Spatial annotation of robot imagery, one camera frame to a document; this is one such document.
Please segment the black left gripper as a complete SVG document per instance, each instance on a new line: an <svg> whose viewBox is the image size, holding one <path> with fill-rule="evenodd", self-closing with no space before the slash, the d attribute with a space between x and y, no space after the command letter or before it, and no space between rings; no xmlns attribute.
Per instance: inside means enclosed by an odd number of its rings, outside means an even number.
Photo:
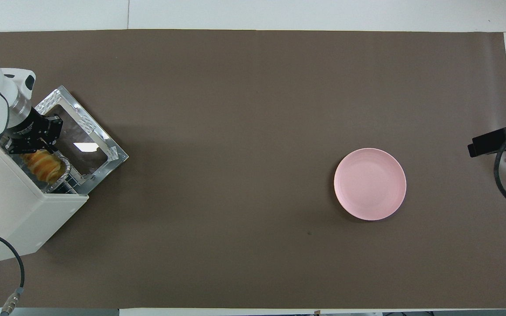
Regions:
<svg viewBox="0 0 506 316"><path fill-rule="evenodd" d="M40 149L43 136L44 149L50 154L58 151L55 144L60 138L64 121L60 116L44 117L34 108L28 116L16 126L11 127L11 137L6 142L8 154L32 154Z"/></svg>

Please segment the glass oven door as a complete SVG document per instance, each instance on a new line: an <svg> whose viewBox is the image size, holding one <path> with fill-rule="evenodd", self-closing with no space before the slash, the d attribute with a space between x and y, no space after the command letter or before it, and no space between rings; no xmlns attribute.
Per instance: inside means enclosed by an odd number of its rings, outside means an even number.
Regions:
<svg viewBox="0 0 506 316"><path fill-rule="evenodd" d="M64 86L34 108L46 117L58 115L64 122L55 154L66 164L65 174L83 175L85 180L76 189L77 195L87 196L128 159L128 154Z"/></svg>

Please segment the cream toaster oven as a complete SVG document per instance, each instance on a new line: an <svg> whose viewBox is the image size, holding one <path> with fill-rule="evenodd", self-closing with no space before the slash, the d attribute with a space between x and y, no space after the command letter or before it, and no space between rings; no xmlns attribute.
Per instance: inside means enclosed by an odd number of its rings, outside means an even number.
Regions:
<svg viewBox="0 0 506 316"><path fill-rule="evenodd" d="M88 200L77 194L45 194L26 162L0 141L0 237L20 255L38 251Z"/></svg>

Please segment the pink plate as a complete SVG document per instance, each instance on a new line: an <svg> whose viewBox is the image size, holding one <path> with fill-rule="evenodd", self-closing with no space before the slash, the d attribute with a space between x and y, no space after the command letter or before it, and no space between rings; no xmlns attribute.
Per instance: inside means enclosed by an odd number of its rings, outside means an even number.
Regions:
<svg viewBox="0 0 506 316"><path fill-rule="evenodd" d="M402 206L406 174L391 154L360 148L347 154L333 175L335 196L350 215L365 221L383 220Z"/></svg>

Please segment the brown table mat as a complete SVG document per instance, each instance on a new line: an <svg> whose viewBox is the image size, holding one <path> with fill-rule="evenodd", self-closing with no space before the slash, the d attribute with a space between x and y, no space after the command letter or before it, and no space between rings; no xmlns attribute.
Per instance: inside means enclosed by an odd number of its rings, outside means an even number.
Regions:
<svg viewBox="0 0 506 316"><path fill-rule="evenodd" d="M23 257L23 307L506 308L506 199L473 137L506 127L500 33L1 32L128 160ZM333 175L391 154L406 197L358 219Z"/></svg>

